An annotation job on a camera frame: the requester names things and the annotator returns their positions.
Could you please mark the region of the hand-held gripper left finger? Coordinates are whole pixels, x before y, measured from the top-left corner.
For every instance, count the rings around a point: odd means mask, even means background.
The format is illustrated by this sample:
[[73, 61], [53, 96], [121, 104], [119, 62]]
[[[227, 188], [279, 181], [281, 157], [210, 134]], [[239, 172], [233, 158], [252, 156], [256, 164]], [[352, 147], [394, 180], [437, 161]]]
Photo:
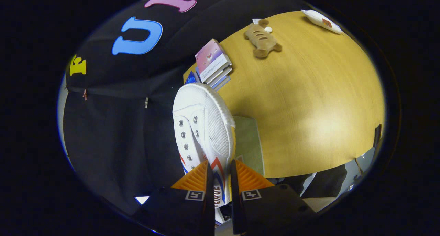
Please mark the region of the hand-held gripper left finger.
[[203, 161], [171, 187], [154, 191], [133, 219], [165, 236], [213, 236], [213, 171], [208, 161]]

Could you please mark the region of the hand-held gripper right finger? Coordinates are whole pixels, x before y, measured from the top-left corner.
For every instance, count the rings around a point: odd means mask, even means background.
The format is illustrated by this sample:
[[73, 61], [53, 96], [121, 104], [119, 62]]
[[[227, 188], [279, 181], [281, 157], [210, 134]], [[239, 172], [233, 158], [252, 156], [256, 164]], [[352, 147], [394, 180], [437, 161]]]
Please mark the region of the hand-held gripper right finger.
[[238, 160], [230, 166], [233, 233], [296, 235], [317, 214], [287, 184], [274, 185]]

